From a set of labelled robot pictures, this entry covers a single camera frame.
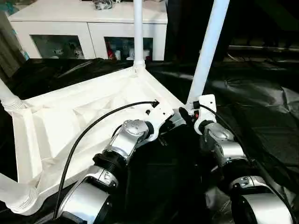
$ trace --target black plastic sheet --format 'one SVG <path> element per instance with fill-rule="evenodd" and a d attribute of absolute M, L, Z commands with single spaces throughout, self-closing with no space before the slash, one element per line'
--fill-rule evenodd
<path fill-rule="evenodd" d="M 19 69 L 8 85 L 13 93 L 26 99 L 130 66 L 132 62 L 101 59 L 36 59 Z M 152 62 L 147 64 L 147 70 L 185 103 L 195 66 Z M 217 112 L 242 137 L 249 155 L 264 164 L 277 183 L 296 194 L 297 71 L 298 65 L 285 63 L 214 64 L 205 88 L 205 94 L 215 95 Z M 0 131 L 0 172 L 16 180 L 12 121 L 2 108 Z M 198 141 L 192 129 L 182 126 L 136 152 L 130 164 L 126 195 L 124 219 L 128 223 L 209 223 L 212 215 L 206 210 L 201 176 L 210 164 L 201 160 Z M 54 197 L 49 198 L 43 209 L 30 217 L 4 210 L 0 212 L 0 222 L 34 223 L 51 212 L 54 201 Z"/>

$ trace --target white pipe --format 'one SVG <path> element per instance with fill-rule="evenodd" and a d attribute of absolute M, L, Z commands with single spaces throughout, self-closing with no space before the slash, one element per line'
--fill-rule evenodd
<path fill-rule="evenodd" d="M 34 204 L 37 198 L 36 189 L 27 184 L 16 181 L 0 174 L 0 201 L 15 213 L 21 213 L 23 209 Z"/>
<path fill-rule="evenodd" d="M 145 67 L 143 58 L 142 0 L 134 0 L 134 67 Z"/>
<path fill-rule="evenodd" d="M 228 10 L 229 0 L 214 0 L 209 23 L 206 28 L 205 39 L 203 41 L 199 60 L 197 62 L 193 82 L 189 92 L 186 107 L 202 95 L 205 88 L 206 78 L 214 58 L 219 36 Z"/>
<path fill-rule="evenodd" d="M 5 83 L 0 79 L 0 101 L 6 111 L 12 111 L 22 107 L 22 101 L 14 95 Z"/>

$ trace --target electric cable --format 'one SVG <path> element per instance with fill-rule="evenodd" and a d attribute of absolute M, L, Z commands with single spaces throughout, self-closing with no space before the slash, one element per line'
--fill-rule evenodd
<path fill-rule="evenodd" d="M 55 206 L 55 210 L 54 210 L 54 214 L 53 214 L 53 220 L 57 218 L 57 215 L 58 215 L 58 210 L 59 210 L 59 205 L 60 205 L 60 197 L 61 197 L 61 192 L 62 192 L 62 189 L 63 189 L 63 186 L 64 186 L 64 181 L 65 181 L 65 176 L 66 176 L 66 173 L 67 173 L 67 170 L 69 168 L 69 165 L 70 165 L 70 162 L 71 162 L 71 158 L 74 154 L 74 151 L 78 145 L 78 143 L 81 141 L 81 139 L 84 137 L 84 135 L 86 135 L 86 133 L 91 129 L 93 128 L 97 123 L 99 123 L 101 120 L 103 120 L 104 118 L 108 117 L 109 115 L 115 113 L 115 112 L 118 112 L 120 110 L 123 110 L 123 109 L 126 109 L 128 107 L 131 107 L 131 106 L 136 106 L 136 105 L 140 105 L 140 104 L 152 104 L 153 107 L 155 107 L 157 104 L 159 104 L 159 102 L 157 101 L 142 101 L 142 102 L 136 102 L 136 103 L 132 103 L 132 104 L 128 104 L 128 105 L 125 105 L 125 106 L 122 106 L 122 107 L 119 107 L 115 110 L 112 110 L 108 113 L 106 113 L 105 115 L 101 116 L 100 118 L 98 118 L 97 120 L 95 120 L 92 124 L 90 124 L 90 126 L 88 126 L 80 135 L 79 137 L 77 138 L 77 140 L 75 141 L 73 147 L 71 148 L 70 150 L 70 153 L 67 157 L 67 160 L 66 160 L 66 163 L 65 163 L 65 167 L 64 167 L 64 170 L 63 170 L 63 173 L 62 173 L 62 176 L 61 176 L 61 179 L 60 179 L 60 184 L 59 184 L 59 188 L 58 188 L 58 193 L 57 193 L 57 199 L 56 199 L 56 206 Z"/>
<path fill-rule="evenodd" d="M 116 135 L 117 131 L 120 129 L 122 125 L 119 125 L 112 134 L 112 137 Z"/>
<path fill-rule="evenodd" d="M 235 131 L 233 131 L 233 129 L 231 128 L 231 126 L 225 121 L 225 119 L 219 115 L 218 113 L 216 113 L 215 111 L 213 111 L 211 108 L 205 106 L 205 105 L 201 105 L 201 104 L 197 104 L 198 107 L 202 107 L 202 108 L 205 108 L 206 110 L 208 110 L 209 112 L 211 112 L 212 114 L 214 114 L 230 131 L 231 133 L 235 136 L 236 140 L 239 142 L 241 148 L 243 149 L 244 151 L 244 154 L 246 155 L 246 157 L 249 159 L 250 163 L 252 163 L 252 161 L 250 160 L 250 157 L 248 156 L 248 153 L 246 152 L 245 150 L 245 147 L 244 147 L 244 144 L 243 144 L 243 141 L 241 140 L 241 138 L 235 133 Z M 287 174 L 289 175 L 289 169 L 283 164 L 283 162 L 281 162 L 278 158 L 276 158 L 275 156 L 273 156 L 271 153 L 269 153 L 268 151 L 266 151 L 265 149 L 262 150 L 262 152 L 268 154 L 270 157 L 272 157 L 273 159 L 276 160 L 276 162 L 278 162 L 280 164 L 280 166 L 282 168 L 285 169 L 285 171 L 287 172 Z M 267 169 L 265 168 L 265 166 L 260 163 L 259 161 L 257 160 L 254 160 L 254 162 L 260 167 L 262 168 L 262 170 L 264 170 L 264 172 L 267 173 Z M 275 192 L 275 194 L 280 198 L 280 200 L 286 205 L 286 207 L 288 208 L 290 214 L 291 214 L 291 217 L 292 217 L 292 221 L 293 221 L 293 224 L 296 224 L 297 221 L 296 221 L 296 218 L 295 218 L 295 215 L 291 209 L 291 206 L 289 204 L 289 202 L 287 200 L 285 200 L 280 194 L 279 192 L 274 188 L 272 187 L 270 184 L 269 184 L 269 187 Z"/>

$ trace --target cabinet glass door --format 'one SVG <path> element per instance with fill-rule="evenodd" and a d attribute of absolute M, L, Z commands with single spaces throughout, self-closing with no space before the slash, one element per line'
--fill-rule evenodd
<path fill-rule="evenodd" d="M 42 58 L 84 59 L 76 35 L 30 35 Z"/>
<path fill-rule="evenodd" d="M 104 37 L 107 57 L 112 60 L 134 60 L 134 38 L 133 37 Z M 143 39 L 143 57 L 152 61 L 153 38 Z"/>

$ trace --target white cabinet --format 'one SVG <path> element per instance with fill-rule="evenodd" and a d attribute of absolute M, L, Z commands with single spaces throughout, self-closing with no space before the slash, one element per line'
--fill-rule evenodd
<path fill-rule="evenodd" d="M 39 0 L 9 20 L 30 58 L 126 60 L 134 52 L 132 2 L 98 11 L 88 1 Z M 165 2 L 143 2 L 146 59 L 164 59 L 166 27 Z"/>
<path fill-rule="evenodd" d="M 86 22 L 12 21 L 30 58 L 95 58 Z"/>
<path fill-rule="evenodd" d="M 130 57 L 134 49 L 133 23 L 88 23 L 96 57 L 108 59 L 109 50 L 118 50 L 121 57 Z M 164 24 L 143 25 L 143 48 L 145 57 L 164 60 L 166 26 Z"/>

